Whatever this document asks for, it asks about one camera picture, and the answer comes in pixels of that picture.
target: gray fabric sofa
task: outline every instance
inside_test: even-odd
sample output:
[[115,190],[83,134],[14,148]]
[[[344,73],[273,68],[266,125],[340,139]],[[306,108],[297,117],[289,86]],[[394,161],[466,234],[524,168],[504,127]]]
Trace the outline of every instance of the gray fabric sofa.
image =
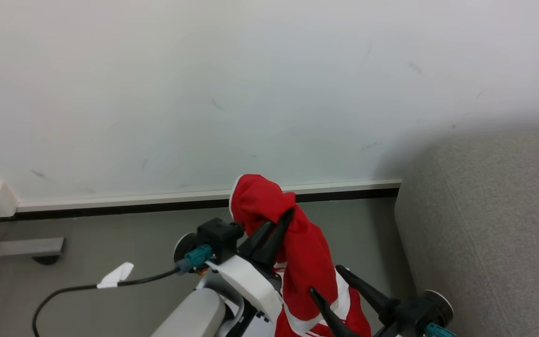
[[449,299],[459,337],[539,337],[539,131],[431,149],[395,216],[417,290]]

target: white baseboard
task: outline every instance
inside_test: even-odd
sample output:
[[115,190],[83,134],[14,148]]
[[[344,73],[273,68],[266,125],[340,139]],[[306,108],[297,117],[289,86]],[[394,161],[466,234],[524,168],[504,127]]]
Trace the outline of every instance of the white baseboard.
[[[310,185],[283,186],[282,190],[284,190],[284,192],[291,191],[297,194],[347,192],[350,190],[379,190],[383,188],[398,188],[401,182],[402,179],[387,179],[381,181],[315,183]],[[39,202],[21,201],[18,204],[17,212],[59,211],[62,209],[113,207],[121,205],[149,205],[177,203],[182,201],[221,200],[228,199],[231,192],[231,190],[212,190],[206,192],[154,194],[151,196],[90,198]]]

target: black caster wheel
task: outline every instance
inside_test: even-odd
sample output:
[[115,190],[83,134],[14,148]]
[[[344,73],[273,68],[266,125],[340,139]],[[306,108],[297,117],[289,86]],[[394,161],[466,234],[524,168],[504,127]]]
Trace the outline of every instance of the black caster wheel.
[[50,255],[50,256],[35,256],[32,260],[35,260],[37,263],[42,264],[43,266],[52,266],[58,259],[59,255]]

